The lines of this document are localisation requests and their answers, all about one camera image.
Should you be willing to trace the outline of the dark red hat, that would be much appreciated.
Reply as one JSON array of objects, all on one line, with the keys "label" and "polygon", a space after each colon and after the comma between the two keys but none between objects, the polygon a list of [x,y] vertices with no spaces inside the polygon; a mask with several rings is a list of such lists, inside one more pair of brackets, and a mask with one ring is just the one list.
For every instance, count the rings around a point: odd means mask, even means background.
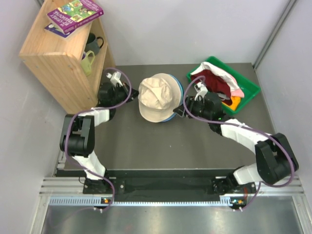
[{"label": "dark red hat", "polygon": [[222,78],[216,76],[210,70],[205,69],[191,75],[191,80],[199,76],[205,77],[205,84],[209,92],[217,93],[220,99],[227,105],[232,104],[230,87]]}]

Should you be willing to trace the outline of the beige bucket hat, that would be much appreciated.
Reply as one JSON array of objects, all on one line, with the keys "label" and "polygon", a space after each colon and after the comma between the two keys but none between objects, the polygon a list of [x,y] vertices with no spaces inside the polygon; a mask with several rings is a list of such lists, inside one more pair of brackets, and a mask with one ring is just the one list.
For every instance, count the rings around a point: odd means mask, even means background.
[{"label": "beige bucket hat", "polygon": [[178,79],[166,73],[143,79],[138,91],[139,112],[152,123],[171,120],[176,115],[173,109],[182,104],[184,93]]}]

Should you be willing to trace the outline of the white hat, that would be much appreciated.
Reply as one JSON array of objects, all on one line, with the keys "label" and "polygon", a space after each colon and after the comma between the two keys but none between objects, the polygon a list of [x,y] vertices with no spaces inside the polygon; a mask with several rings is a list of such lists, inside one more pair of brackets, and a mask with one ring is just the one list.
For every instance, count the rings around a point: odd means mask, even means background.
[{"label": "white hat", "polygon": [[230,75],[228,72],[224,71],[223,69],[209,63],[209,62],[202,62],[193,72],[191,72],[191,75],[199,74],[200,72],[204,70],[211,71],[215,76],[221,77],[231,89],[238,89],[238,83],[236,79]]}]

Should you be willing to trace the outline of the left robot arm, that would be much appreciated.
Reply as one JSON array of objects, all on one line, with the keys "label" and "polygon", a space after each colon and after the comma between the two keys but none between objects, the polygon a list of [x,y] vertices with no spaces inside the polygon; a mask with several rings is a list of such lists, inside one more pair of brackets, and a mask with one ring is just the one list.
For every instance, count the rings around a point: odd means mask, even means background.
[{"label": "left robot arm", "polygon": [[139,91],[123,82],[113,85],[104,82],[98,91],[97,106],[77,116],[67,114],[60,137],[60,149],[66,153],[69,161],[80,166],[86,178],[94,181],[99,193],[109,191],[111,182],[105,178],[106,168],[95,153],[95,128],[113,119],[116,106],[133,101]]}]

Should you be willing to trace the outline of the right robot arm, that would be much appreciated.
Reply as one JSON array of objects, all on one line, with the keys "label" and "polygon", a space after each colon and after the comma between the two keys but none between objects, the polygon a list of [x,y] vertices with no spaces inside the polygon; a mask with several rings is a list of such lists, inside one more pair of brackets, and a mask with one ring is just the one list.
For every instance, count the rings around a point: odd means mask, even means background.
[{"label": "right robot arm", "polygon": [[227,175],[226,183],[231,192],[239,193],[248,183],[263,182],[277,187],[277,183],[285,177],[293,179],[298,162],[286,136],[281,133],[269,135],[239,122],[224,112],[216,94],[186,96],[174,113],[207,122],[213,132],[234,140],[254,153],[254,164],[239,167]]}]

